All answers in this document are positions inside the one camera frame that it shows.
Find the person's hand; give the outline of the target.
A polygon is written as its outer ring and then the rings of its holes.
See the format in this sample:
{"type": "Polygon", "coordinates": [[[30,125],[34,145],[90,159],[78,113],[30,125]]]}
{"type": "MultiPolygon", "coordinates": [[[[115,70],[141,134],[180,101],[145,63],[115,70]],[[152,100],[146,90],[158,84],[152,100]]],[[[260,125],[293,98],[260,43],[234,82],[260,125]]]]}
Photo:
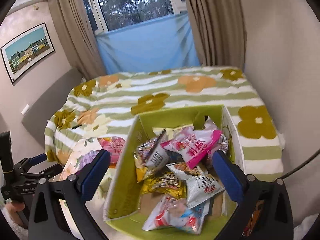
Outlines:
{"type": "Polygon", "coordinates": [[[7,208],[8,213],[17,213],[23,211],[23,209],[25,208],[25,204],[17,201],[12,201],[10,203],[7,203],[5,207],[7,208]]]}

